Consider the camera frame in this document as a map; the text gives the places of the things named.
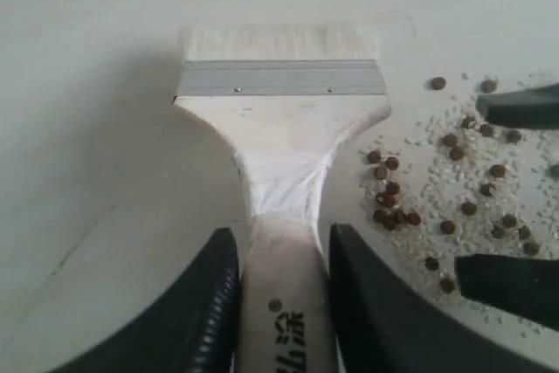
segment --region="wooden handle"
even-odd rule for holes
[[[313,229],[258,216],[245,262],[239,373],[335,373],[328,275]]]

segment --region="black plastic part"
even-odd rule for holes
[[[476,107],[487,122],[510,128],[558,129],[559,84],[520,92],[484,94]]]
[[[329,257],[332,316],[348,373],[552,371],[427,303],[350,225],[332,226]]]
[[[52,373],[228,373],[238,289],[235,239],[219,229],[143,314]]]
[[[455,267],[464,297],[559,331],[559,261],[478,254]]]

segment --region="white floor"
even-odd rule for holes
[[[236,170],[212,134],[170,108],[184,23],[324,18],[378,24],[394,100],[382,130],[412,130],[444,108],[424,83],[458,95],[498,76],[514,89],[557,80],[555,0],[0,0],[0,371],[37,373],[95,344],[172,282],[209,233],[246,246]],[[470,80],[461,80],[467,72]],[[327,181],[322,231],[365,222],[357,151]],[[558,338],[529,340],[463,321],[559,366]]]

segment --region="brush bristles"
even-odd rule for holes
[[[353,24],[194,26],[183,34],[186,61],[377,59],[375,37]]]

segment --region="white bristles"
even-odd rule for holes
[[[183,34],[186,61],[377,59],[373,31],[354,24],[194,26]]]

